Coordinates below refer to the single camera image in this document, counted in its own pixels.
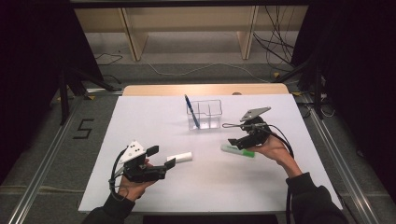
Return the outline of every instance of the metal rail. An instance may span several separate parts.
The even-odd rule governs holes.
[[[312,100],[308,99],[306,96],[303,97],[306,103],[312,103]],[[346,185],[346,188],[349,191],[349,194],[353,202],[355,203],[364,223],[380,223],[373,207],[370,205],[369,201],[367,200],[361,189],[361,186],[359,185],[358,181],[356,180],[351,170],[349,169],[346,161],[344,160],[340,149],[332,139],[332,135],[330,134],[325,122],[319,119],[318,115],[315,112],[311,114],[311,118],[314,121],[315,126],[317,127],[318,132],[322,137],[330,156],[332,157],[332,161],[334,161],[335,167],[337,168],[341,178],[343,179],[344,184]]]
[[[32,206],[35,200],[35,196],[37,195],[41,184],[46,178],[47,173],[52,165],[52,162],[56,157],[56,154],[58,153],[59,148],[62,145],[62,142],[64,141],[64,136],[67,133],[70,124],[73,121],[74,115],[82,103],[82,100],[83,97],[76,97],[75,100],[73,101],[71,107],[72,112],[70,113],[69,118],[66,120],[64,125],[62,125],[59,128],[58,132],[56,133],[51,145],[49,146],[49,150],[47,151],[43,161],[40,163],[40,166],[35,172],[35,175],[31,183],[29,184],[26,191],[23,193],[22,197],[20,198],[20,201],[16,205],[8,221],[9,224],[23,223],[23,221],[25,220],[30,210],[30,207]]]

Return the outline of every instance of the green marker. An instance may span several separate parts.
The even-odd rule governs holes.
[[[221,145],[221,150],[223,150],[225,152],[230,152],[230,153],[233,153],[233,154],[241,155],[241,156],[254,158],[254,152],[247,151],[246,149],[239,150],[238,147],[231,146],[231,145],[223,144],[223,145]]]

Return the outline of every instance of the transparent box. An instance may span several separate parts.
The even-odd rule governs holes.
[[[191,101],[193,114],[190,112],[189,107],[186,107],[190,130],[220,128],[221,100]],[[199,128],[194,121],[193,115],[196,117]]]

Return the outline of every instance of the floor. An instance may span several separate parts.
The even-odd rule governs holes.
[[[282,35],[293,45],[297,34]],[[271,36],[269,32],[258,35],[266,39]],[[249,59],[242,60],[235,33],[153,33],[149,35],[142,60],[137,63],[132,61],[123,34],[87,34],[87,38],[106,82],[120,86],[195,83],[197,77],[205,74],[211,79],[202,78],[212,83],[267,82],[273,80],[276,73],[285,73],[268,63],[290,69],[274,55],[267,54],[257,41],[253,41]],[[280,47],[273,47],[273,50],[287,55]],[[297,91],[297,78],[286,81],[290,92]],[[86,85],[97,88],[91,83]],[[21,215],[18,223],[79,223],[86,216],[78,212],[78,204],[106,134],[117,95],[97,94],[93,100],[70,98],[73,119],[67,128],[60,128],[60,102],[55,95],[51,111],[32,139],[31,148],[21,154],[1,186],[0,223],[8,223],[12,215]],[[309,94],[296,97],[296,102],[310,100]],[[332,115],[330,107],[322,109],[326,115],[324,120],[310,113],[309,108],[301,107],[301,112],[302,116],[307,116],[305,124],[326,171],[345,201],[344,213],[349,222],[394,223],[396,206],[372,168],[357,155],[353,137],[342,118],[336,111]],[[90,138],[79,140],[76,138],[81,135],[78,127],[84,119],[94,120],[90,126],[94,131]],[[26,190],[34,188],[36,194],[24,199]],[[279,223],[285,223],[283,214],[276,216]],[[129,216],[126,223],[142,223],[142,217]]]

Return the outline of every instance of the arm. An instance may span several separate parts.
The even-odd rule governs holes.
[[[344,214],[332,203],[329,191],[323,186],[317,188],[309,173],[303,174],[279,139],[270,135],[261,146],[248,150],[276,161],[285,170],[289,177],[286,182],[292,193],[291,207],[297,224],[347,223]]]
[[[93,209],[82,221],[83,224],[122,224],[134,208],[135,201],[146,191],[146,188],[156,181],[145,183],[130,182],[122,176],[118,194],[108,196],[103,207]]]

